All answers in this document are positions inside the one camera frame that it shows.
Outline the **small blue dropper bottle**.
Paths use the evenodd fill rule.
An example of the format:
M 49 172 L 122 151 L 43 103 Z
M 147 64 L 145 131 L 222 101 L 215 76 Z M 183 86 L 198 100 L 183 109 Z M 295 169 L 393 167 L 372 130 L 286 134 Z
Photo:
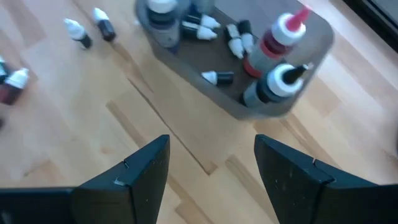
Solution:
M 216 19 L 206 14 L 187 14 L 183 19 L 184 21 L 199 24 L 210 29 L 221 27 L 221 24 Z

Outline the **large bottle with red tip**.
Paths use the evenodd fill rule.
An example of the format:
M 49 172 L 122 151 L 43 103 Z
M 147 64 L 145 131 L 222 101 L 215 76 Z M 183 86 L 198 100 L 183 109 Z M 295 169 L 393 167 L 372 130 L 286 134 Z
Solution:
M 302 39 L 306 33 L 304 22 L 311 9 L 304 6 L 295 14 L 281 14 L 258 38 L 252 51 L 248 54 L 243 67 L 248 75 L 259 78 L 278 65 Z

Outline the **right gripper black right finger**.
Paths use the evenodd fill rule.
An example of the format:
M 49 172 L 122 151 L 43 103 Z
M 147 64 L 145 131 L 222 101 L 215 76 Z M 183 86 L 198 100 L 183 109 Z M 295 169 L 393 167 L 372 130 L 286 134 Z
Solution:
M 364 213 L 360 191 L 375 186 L 263 134 L 254 155 L 280 224 L 353 223 Z

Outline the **black aluminium table frame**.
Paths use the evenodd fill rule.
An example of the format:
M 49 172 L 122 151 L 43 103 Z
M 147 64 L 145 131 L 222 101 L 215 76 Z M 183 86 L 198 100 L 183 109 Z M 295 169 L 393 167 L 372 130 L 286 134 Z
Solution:
M 398 53 L 398 0 L 343 0 Z

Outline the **large bottle with purple tip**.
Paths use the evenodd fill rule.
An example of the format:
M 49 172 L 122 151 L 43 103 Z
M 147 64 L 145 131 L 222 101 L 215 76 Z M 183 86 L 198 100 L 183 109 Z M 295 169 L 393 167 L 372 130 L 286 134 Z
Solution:
M 150 31 L 166 49 L 175 51 L 180 42 L 180 19 L 177 0 L 147 0 L 146 9 Z

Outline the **small black white-labelled dropper bottle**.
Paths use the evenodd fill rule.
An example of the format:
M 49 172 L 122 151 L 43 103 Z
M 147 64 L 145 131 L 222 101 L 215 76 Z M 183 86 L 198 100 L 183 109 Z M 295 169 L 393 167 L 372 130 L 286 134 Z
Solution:
M 2 85 L 9 76 L 9 67 L 3 57 L 0 55 L 0 85 Z

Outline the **small dark red dropper bottle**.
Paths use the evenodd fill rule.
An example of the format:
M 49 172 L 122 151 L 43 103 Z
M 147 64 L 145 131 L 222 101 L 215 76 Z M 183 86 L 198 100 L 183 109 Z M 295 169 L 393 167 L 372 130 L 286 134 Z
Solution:
M 22 68 L 12 72 L 0 87 L 0 103 L 13 105 L 29 81 L 29 70 Z

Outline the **large bottle with black tip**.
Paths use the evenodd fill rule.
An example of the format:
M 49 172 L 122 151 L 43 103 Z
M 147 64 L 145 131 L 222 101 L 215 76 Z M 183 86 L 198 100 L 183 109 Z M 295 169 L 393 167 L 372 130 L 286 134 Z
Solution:
M 293 66 L 282 63 L 250 84 L 240 96 L 248 108 L 257 108 L 269 103 L 281 103 L 302 89 L 303 74 L 313 68 L 313 63 Z

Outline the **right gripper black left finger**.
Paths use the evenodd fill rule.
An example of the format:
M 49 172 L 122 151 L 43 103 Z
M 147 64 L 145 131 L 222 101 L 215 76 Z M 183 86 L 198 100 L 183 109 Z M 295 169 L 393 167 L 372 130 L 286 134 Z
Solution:
M 169 171 L 170 136 L 154 139 L 77 187 L 77 224 L 156 224 Z

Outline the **small purple dropper bottle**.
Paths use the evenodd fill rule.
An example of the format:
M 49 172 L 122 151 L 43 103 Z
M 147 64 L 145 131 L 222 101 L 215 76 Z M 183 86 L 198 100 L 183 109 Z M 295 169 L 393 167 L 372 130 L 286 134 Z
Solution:
M 187 38 L 198 40 L 213 40 L 218 37 L 218 34 L 211 29 L 187 21 L 182 22 L 182 34 Z

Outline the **small green-labelled dropper bottle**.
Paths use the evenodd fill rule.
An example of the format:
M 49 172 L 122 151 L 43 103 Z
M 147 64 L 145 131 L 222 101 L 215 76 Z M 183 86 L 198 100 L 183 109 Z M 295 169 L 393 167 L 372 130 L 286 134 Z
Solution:
M 107 42 L 112 42 L 116 38 L 116 33 L 108 15 L 101 9 L 95 7 L 93 9 L 93 18 L 102 38 Z

